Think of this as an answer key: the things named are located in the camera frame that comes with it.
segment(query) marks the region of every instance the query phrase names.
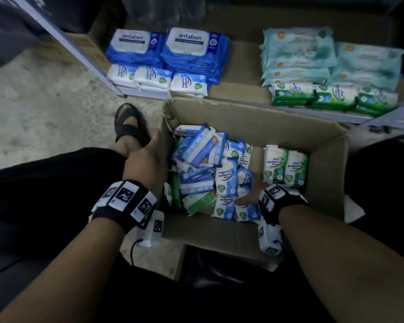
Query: person's hand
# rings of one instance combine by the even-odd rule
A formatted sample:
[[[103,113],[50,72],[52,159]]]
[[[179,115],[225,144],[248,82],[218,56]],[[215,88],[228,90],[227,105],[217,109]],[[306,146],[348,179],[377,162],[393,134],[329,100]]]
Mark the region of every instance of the person's hand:
[[[123,180],[139,181],[146,189],[152,191],[162,184],[164,171],[156,157],[156,148],[160,132],[156,130],[147,146],[131,152],[124,165]]]
[[[253,185],[253,188],[251,190],[251,192],[244,196],[241,197],[239,199],[236,199],[234,201],[234,204],[238,205],[238,206],[245,206],[248,204],[256,204],[259,205],[259,195],[260,193],[267,189],[270,186],[270,184],[263,182],[259,177],[255,177],[255,183]]]

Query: foot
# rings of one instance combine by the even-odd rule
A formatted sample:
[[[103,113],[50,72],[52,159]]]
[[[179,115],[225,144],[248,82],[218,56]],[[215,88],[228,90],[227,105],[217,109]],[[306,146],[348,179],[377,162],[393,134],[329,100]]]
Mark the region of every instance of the foot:
[[[125,104],[117,119],[121,116],[121,114],[130,107],[130,105]],[[130,124],[132,126],[138,127],[138,120],[135,117],[127,118],[123,124]],[[111,147],[114,151],[122,154],[125,157],[129,157],[130,152],[134,152],[141,148],[141,144],[139,141],[133,136],[121,136],[119,140]]]

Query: black wristband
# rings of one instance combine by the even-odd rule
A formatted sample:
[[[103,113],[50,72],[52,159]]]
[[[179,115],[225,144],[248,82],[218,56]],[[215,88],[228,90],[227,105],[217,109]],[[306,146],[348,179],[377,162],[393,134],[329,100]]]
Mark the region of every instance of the black wristband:
[[[112,184],[96,203],[93,218],[105,217],[117,222],[125,233],[133,227],[145,229],[156,205],[155,196],[139,181]]]
[[[259,195],[259,205],[266,223],[275,226],[279,224],[278,216],[286,206],[308,205],[301,193],[289,186],[273,184]]]

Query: black sandal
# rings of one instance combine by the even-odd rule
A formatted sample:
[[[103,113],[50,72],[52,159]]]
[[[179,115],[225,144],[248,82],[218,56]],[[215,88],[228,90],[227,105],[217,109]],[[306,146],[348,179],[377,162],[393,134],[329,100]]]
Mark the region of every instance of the black sandal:
[[[123,113],[121,110],[123,106],[129,105],[130,107],[125,109]],[[131,124],[123,124],[126,119],[135,117],[138,122],[138,127]],[[136,138],[142,147],[145,147],[150,142],[150,136],[146,127],[146,121],[139,110],[130,103],[122,104],[115,113],[114,129],[117,134],[115,142],[119,140],[121,136],[132,136]]]

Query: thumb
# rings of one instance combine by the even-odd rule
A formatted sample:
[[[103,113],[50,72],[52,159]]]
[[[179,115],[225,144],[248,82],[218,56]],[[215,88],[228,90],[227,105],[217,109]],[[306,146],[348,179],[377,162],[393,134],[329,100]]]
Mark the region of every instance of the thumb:
[[[250,195],[250,194],[248,194],[248,195],[246,195],[246,196],[244,196],[244,197],[241,197],[241,198],[239,198],[239,199],[236,199],[236,200],[233,201],[233,203],[234,203],[235,205],[238,205],[238,206],[245,206],[245,205],[248,205],[248,204],[251,203],[249,195]]]
[[[144,147],[144,149],[149,151],[151,154],[155,154],[159,140],[160,140],[160,130],[156,129],[154,135],[151,138],[151,141],[148,143],[147,146]]]

